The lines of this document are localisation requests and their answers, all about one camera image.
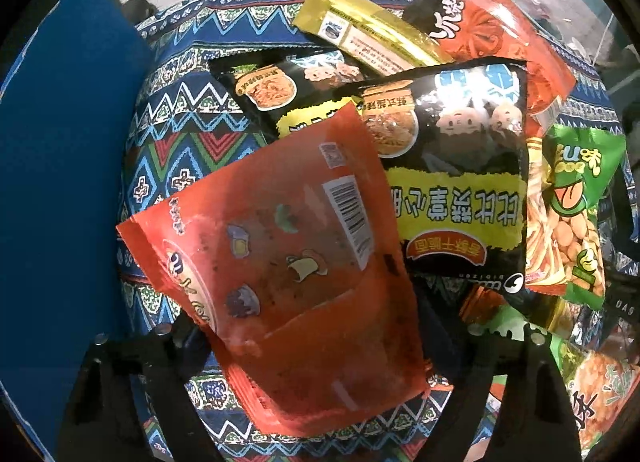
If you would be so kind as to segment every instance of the green packet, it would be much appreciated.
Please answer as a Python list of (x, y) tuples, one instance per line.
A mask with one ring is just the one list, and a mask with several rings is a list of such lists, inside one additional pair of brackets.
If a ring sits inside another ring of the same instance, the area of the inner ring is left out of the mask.
[[(503, 305), (485, 325), (491, 332), (524, 340), (527, 320), (510, 305)], [(544, 334), (550, 334), (532, 325)], [(583, 457), (598, 443), (620, 414), (627, 398), (640, 381), (640, 368), (604, 354), (586, 351), (552, 334), (549, 346), (558, 365), (574, 410)]]
[(554, 124), (543, 140), (552, 165), (548, 228), (558, 248), (564, 280), (550, 293), (600, 309), (605, 279), (597, 232), (598, 201), (625, 154), (624, 135), (590, 127)]

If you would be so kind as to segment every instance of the patterned fabric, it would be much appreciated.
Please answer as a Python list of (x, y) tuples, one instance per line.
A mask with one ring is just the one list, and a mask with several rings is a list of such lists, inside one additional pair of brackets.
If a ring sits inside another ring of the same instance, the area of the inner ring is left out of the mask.
[[(317, 46), (291, 25), (303, 1), (186, 0), (138, 26), (140, 35), (155, 51), (157, 64), (140, 90), (127, 139), (120, 220), (265, 145), (258, 128), (212, 80), (207, 60), (267, 47)], [(413, 0), (372, 1), (401, 15)], [(620, 132), (595, 71), (563, 47), (556, 48), (578, 78), (561, 122)], [(133, 332), (146, 334), (157, 323), (174, 321), (180, 308), (146, 282), (121, 240), (116, 259)], [(455, 297), (456, 282), (443, 282), (442, 289), (450, 297)], [(240, 408), (213, 355), (186, 388), (225, 458), (253, 462), (317, 458), (406, 462), (422, 447), (449, 398), (449, 392), (434, 391), (362, 424), (299, 439), (265, 436), (257, 431)], [(491, 435), (498, 408), (499, 402), (490, 398), (476, 442)], [(170, 457), (152, 410), (141, 417), (155, 454), (163, 459)]]
[[(596, 127), (605, 129), (616, 135), (623, 135), (622, 124), (613, 109), (609, 95), (595, 68), (558, 42), (547, 38), (552, 47), (569, 66), (576, 79), (576, 85), (567, 101), (562, 105), (559, 123), (573, 127)], [(622, 162), (625, 177), (626, 193), (631, 206), (634, 223), (630, 239), (638, 241), (640, 235), (640, 217), (638, 214), (638, 192), (636, 181), (631, 172), (628, 156)]]

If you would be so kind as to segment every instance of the qr code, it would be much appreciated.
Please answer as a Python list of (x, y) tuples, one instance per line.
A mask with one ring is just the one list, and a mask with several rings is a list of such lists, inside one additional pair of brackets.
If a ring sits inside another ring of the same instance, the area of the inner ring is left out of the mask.
[(324, 142), (320, 145), (320, 151), (329, 169), (344, 166), (344, 156), (335, 142)]

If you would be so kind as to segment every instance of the orange snack bag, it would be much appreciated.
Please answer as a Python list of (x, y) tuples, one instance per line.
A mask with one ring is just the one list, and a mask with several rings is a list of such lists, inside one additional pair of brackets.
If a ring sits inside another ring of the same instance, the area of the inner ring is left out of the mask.
[(348, 104), (118, 226), (261, 432), (345, 428), (425, 390), (388, 190)]
[(575, 86), (569, 67), (512, 0), (415, 0), (402, 19), (436, 39), (456, 62), (486, 56), (527, 61), (527, 114), (543, 131)]

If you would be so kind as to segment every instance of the gold snack wrapper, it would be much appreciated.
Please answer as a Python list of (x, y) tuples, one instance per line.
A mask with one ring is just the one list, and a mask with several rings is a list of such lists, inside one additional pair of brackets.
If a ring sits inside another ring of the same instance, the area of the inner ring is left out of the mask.
[(293, 25), (383, 76), (453, 62), (426, 34), (369, 0), (305, 0)]

